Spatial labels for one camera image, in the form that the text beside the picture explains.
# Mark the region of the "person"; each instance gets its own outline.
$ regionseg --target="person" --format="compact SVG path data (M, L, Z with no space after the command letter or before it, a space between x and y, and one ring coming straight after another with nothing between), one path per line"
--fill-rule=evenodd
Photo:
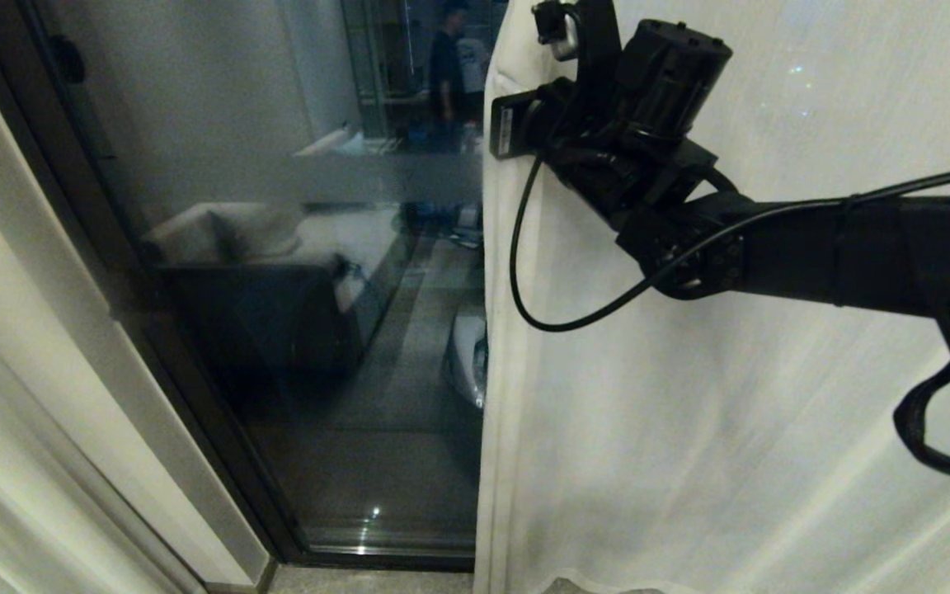
M468 3L448 0L442 7L442 27L430 44L427 99L433 120L433 145L437 150L460 150L461 120L468 115L463 70L457 40L463 36L468 19Z
M482 121L482 101L486 97L486 68L490 53L478 39L464 37L457 41L460 70L464 79L464 105L468 108L465 120Z

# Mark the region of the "robotic arm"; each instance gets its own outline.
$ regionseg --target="robotic arm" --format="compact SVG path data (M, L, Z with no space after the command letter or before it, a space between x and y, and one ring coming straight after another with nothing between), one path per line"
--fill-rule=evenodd
M725 290L932 317L950 350L950 196L907 193L950 184L950 173L830 200L754 202L687 139L731 57L719 38L683 22L644 20L622 48L612 0L547 0L533 10L540 44L577 59L577 79L499 97L495 158L536 155L512 237L512 294L532 326L576 330L648 287L676 299ZM547 164L618 232L645 279L592 315L544 323L523 304L515 259L536 173ZM716 192L689 200L708 182ZM905 396L897 432L920 462L950 474L926 445L926 409L950 383L950 362Z

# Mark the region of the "black door frame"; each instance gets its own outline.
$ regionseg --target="black door frame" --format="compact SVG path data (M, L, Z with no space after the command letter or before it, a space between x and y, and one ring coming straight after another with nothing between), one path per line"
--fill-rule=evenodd
M235 420L95 167L68 98L52 72L45 31L30 0L0 0L0 111L50 206L108 298L171 406L180 415L259 541L280 563L312 567L470 572L470 557L313 552L298 518Z

